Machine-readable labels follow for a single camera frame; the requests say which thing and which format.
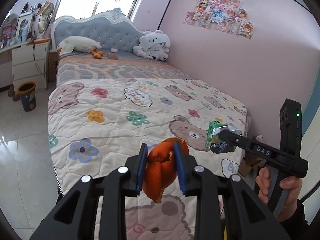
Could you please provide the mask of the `silver green foil wrapper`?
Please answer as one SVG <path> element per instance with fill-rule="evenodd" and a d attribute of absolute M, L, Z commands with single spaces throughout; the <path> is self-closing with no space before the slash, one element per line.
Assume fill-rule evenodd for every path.
<path fill-rule="evenodd" d="M 209 149 L 216 154 L 235 151 L 236 146 L 231 145 L 220 138 L 220 133 L 224 130 L 237 135 L 242 135 L 240 129 L 236 128 L 232 124 L 221 124 L 218 121 L 210 121 L 205 143 L 206 149 Z"/>

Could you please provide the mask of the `orange peel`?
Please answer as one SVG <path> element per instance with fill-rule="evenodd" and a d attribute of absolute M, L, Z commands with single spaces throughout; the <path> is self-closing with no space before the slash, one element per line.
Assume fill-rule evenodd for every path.
<path fill-rule="evenodd" d="M 177 176 L 174 143 L 179 142 L 182 152 L 189 154 L 184 139 L 167 138 L 156 145 L 146 160 L 143 191 L 155 203 L 161 203 L 164 190 L 170 186 Z"/>

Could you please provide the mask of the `cardboard box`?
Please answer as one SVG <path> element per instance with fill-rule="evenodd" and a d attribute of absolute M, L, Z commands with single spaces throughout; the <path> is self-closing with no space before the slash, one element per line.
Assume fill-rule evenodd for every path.
<path fill-rule="evenodd" d="M 253 153 L 250 153 L 248 151 L 245 151 L 244 157 L 239 166 L 239 173 L 243 177 L 246 177 L 249 174 L 249 172 L 251 172 L 251 170 L 257 172 L 258 164 L 262 161 L 264 161 L 263 158 L 254 155 Z"/>

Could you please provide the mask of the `anime posters on wall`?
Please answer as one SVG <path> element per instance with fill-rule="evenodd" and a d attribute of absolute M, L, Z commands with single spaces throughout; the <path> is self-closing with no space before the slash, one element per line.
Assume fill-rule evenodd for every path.
<path fill-rule="evenodd" d="M 240 7 L 239 0 L 199 0 L 195 11 L 187 12 L 183 23 L 198 23 L 205 29 L 213 25 L 219 31 L 249 40 L 254 30 L 248 13 Z"/>

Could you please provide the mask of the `round standing fan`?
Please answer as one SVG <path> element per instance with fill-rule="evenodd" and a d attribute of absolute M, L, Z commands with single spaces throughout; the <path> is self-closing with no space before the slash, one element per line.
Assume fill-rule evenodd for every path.
<path fill-rule="evenodd" d="M 48 29 L 50 22 L 52 20 L 54 11 L 54 5 L 51 1 L 47 1 L 39 10 L 39 20 L 38 20 L 38 37 L 41 37 L 45 31 Z"/>

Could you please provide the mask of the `round vanity mirror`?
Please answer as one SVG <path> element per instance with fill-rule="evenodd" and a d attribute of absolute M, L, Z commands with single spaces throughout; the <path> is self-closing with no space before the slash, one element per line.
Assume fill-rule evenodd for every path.
<path fill-rule="evenodd" d="M 1 49 L 10 45 L 15 37 L 18 22 L 18 15 L 10 14 L 1 25 Z"/>

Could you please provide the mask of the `bear pattern quilt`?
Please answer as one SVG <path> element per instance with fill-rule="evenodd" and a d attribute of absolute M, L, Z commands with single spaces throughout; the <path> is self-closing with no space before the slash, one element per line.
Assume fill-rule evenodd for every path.
<path fill-rule="evenodd" d="M 167 138 L 182 138 L 199 165 L 215 175 L 235 174 L 244 156 L 237 148 L 213 153 L 205 146 L 209 124 L 244 133 L 247 107 L 199 80 L 100 79 L 59 85 L 48 100 L 48 134 L 62 194 L 83 176 L 108 175 Z"/>

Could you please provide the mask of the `blue tufted headboard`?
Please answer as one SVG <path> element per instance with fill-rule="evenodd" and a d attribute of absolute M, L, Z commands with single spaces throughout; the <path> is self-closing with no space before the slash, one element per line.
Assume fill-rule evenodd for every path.
<path fill-rule="evenodd" d="M 139 38 L 145 35 L 139 31 L 122 12 L 109 10 L 90 18 L 77 20 L 72 16 L 62 16 L 55 20 L 50 29 L 52 51 L 69 36 L 82 36 L 100 43 L 104 50 L 116 48 L 131 52 L 139 45 Z"/>

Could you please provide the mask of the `white plush bear toy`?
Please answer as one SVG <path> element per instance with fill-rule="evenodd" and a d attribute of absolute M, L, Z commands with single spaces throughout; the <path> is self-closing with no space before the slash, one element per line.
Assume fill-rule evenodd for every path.
<path fill-rule="evenodd" d="M 147 32 L 139 38 L 139 45 L 132 48 L 138 57 L 150 60 L 166 61 L 171 46 L 169 37 L 161 30 Z"/>

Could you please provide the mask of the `white desk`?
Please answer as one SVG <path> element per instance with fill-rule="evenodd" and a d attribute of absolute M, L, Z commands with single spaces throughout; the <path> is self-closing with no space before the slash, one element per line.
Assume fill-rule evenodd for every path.
<path fill-rule="evenodd" d="M 7 46 L 5 48 L 0 49 L 0 54 L 5 53 L 6 51 L 12 51 L 14 49 L 21 48 L 23 46 L 27 46 L 27 45 L 31 44 L 31 42 L 32 42 L 32 40 L 28 39 L 25 42 L 17 43 L 17 44 L 14 44 L 12 46 Z"/>

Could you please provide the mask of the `white drawer cabinet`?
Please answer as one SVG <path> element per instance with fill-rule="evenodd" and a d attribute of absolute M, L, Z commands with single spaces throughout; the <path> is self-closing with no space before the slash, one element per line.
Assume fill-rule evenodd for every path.
<path fill-rule="evenodd" d="M 12 79 L 16 94 L 18 87 L 29 81 L 36 83 L 36 91 L 47 89 L 49 50 L 50 41 L 12 50 Z"/>

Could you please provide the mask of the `white goose plush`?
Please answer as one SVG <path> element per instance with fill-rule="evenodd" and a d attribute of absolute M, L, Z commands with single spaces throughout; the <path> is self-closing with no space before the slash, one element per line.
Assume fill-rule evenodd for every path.
<path fill-rule="evenodd" d="M 101 59 L 104 55 L 99 42 L 82 36 L 69 36 L 63 39 L 56 48 L 56 52 L 62 56 L 73 51 L 90 53 L 95 59 Z"/>

